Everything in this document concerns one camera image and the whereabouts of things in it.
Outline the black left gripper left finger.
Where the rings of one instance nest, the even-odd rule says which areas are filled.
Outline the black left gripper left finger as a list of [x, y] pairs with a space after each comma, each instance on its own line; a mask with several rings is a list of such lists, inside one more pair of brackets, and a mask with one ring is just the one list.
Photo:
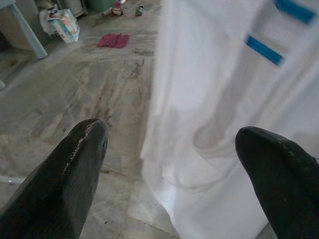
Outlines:
[[1, 238], [79, 238], [107, 146], [108, 129], [102, 120], [76, 124], [2, 207]]

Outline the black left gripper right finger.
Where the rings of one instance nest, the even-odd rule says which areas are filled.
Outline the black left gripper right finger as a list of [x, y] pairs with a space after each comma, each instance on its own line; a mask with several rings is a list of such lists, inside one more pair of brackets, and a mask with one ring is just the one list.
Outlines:
[[319, 237], [319, 163], [292, 140], [246, 126], [235, 149], [275, 235]]

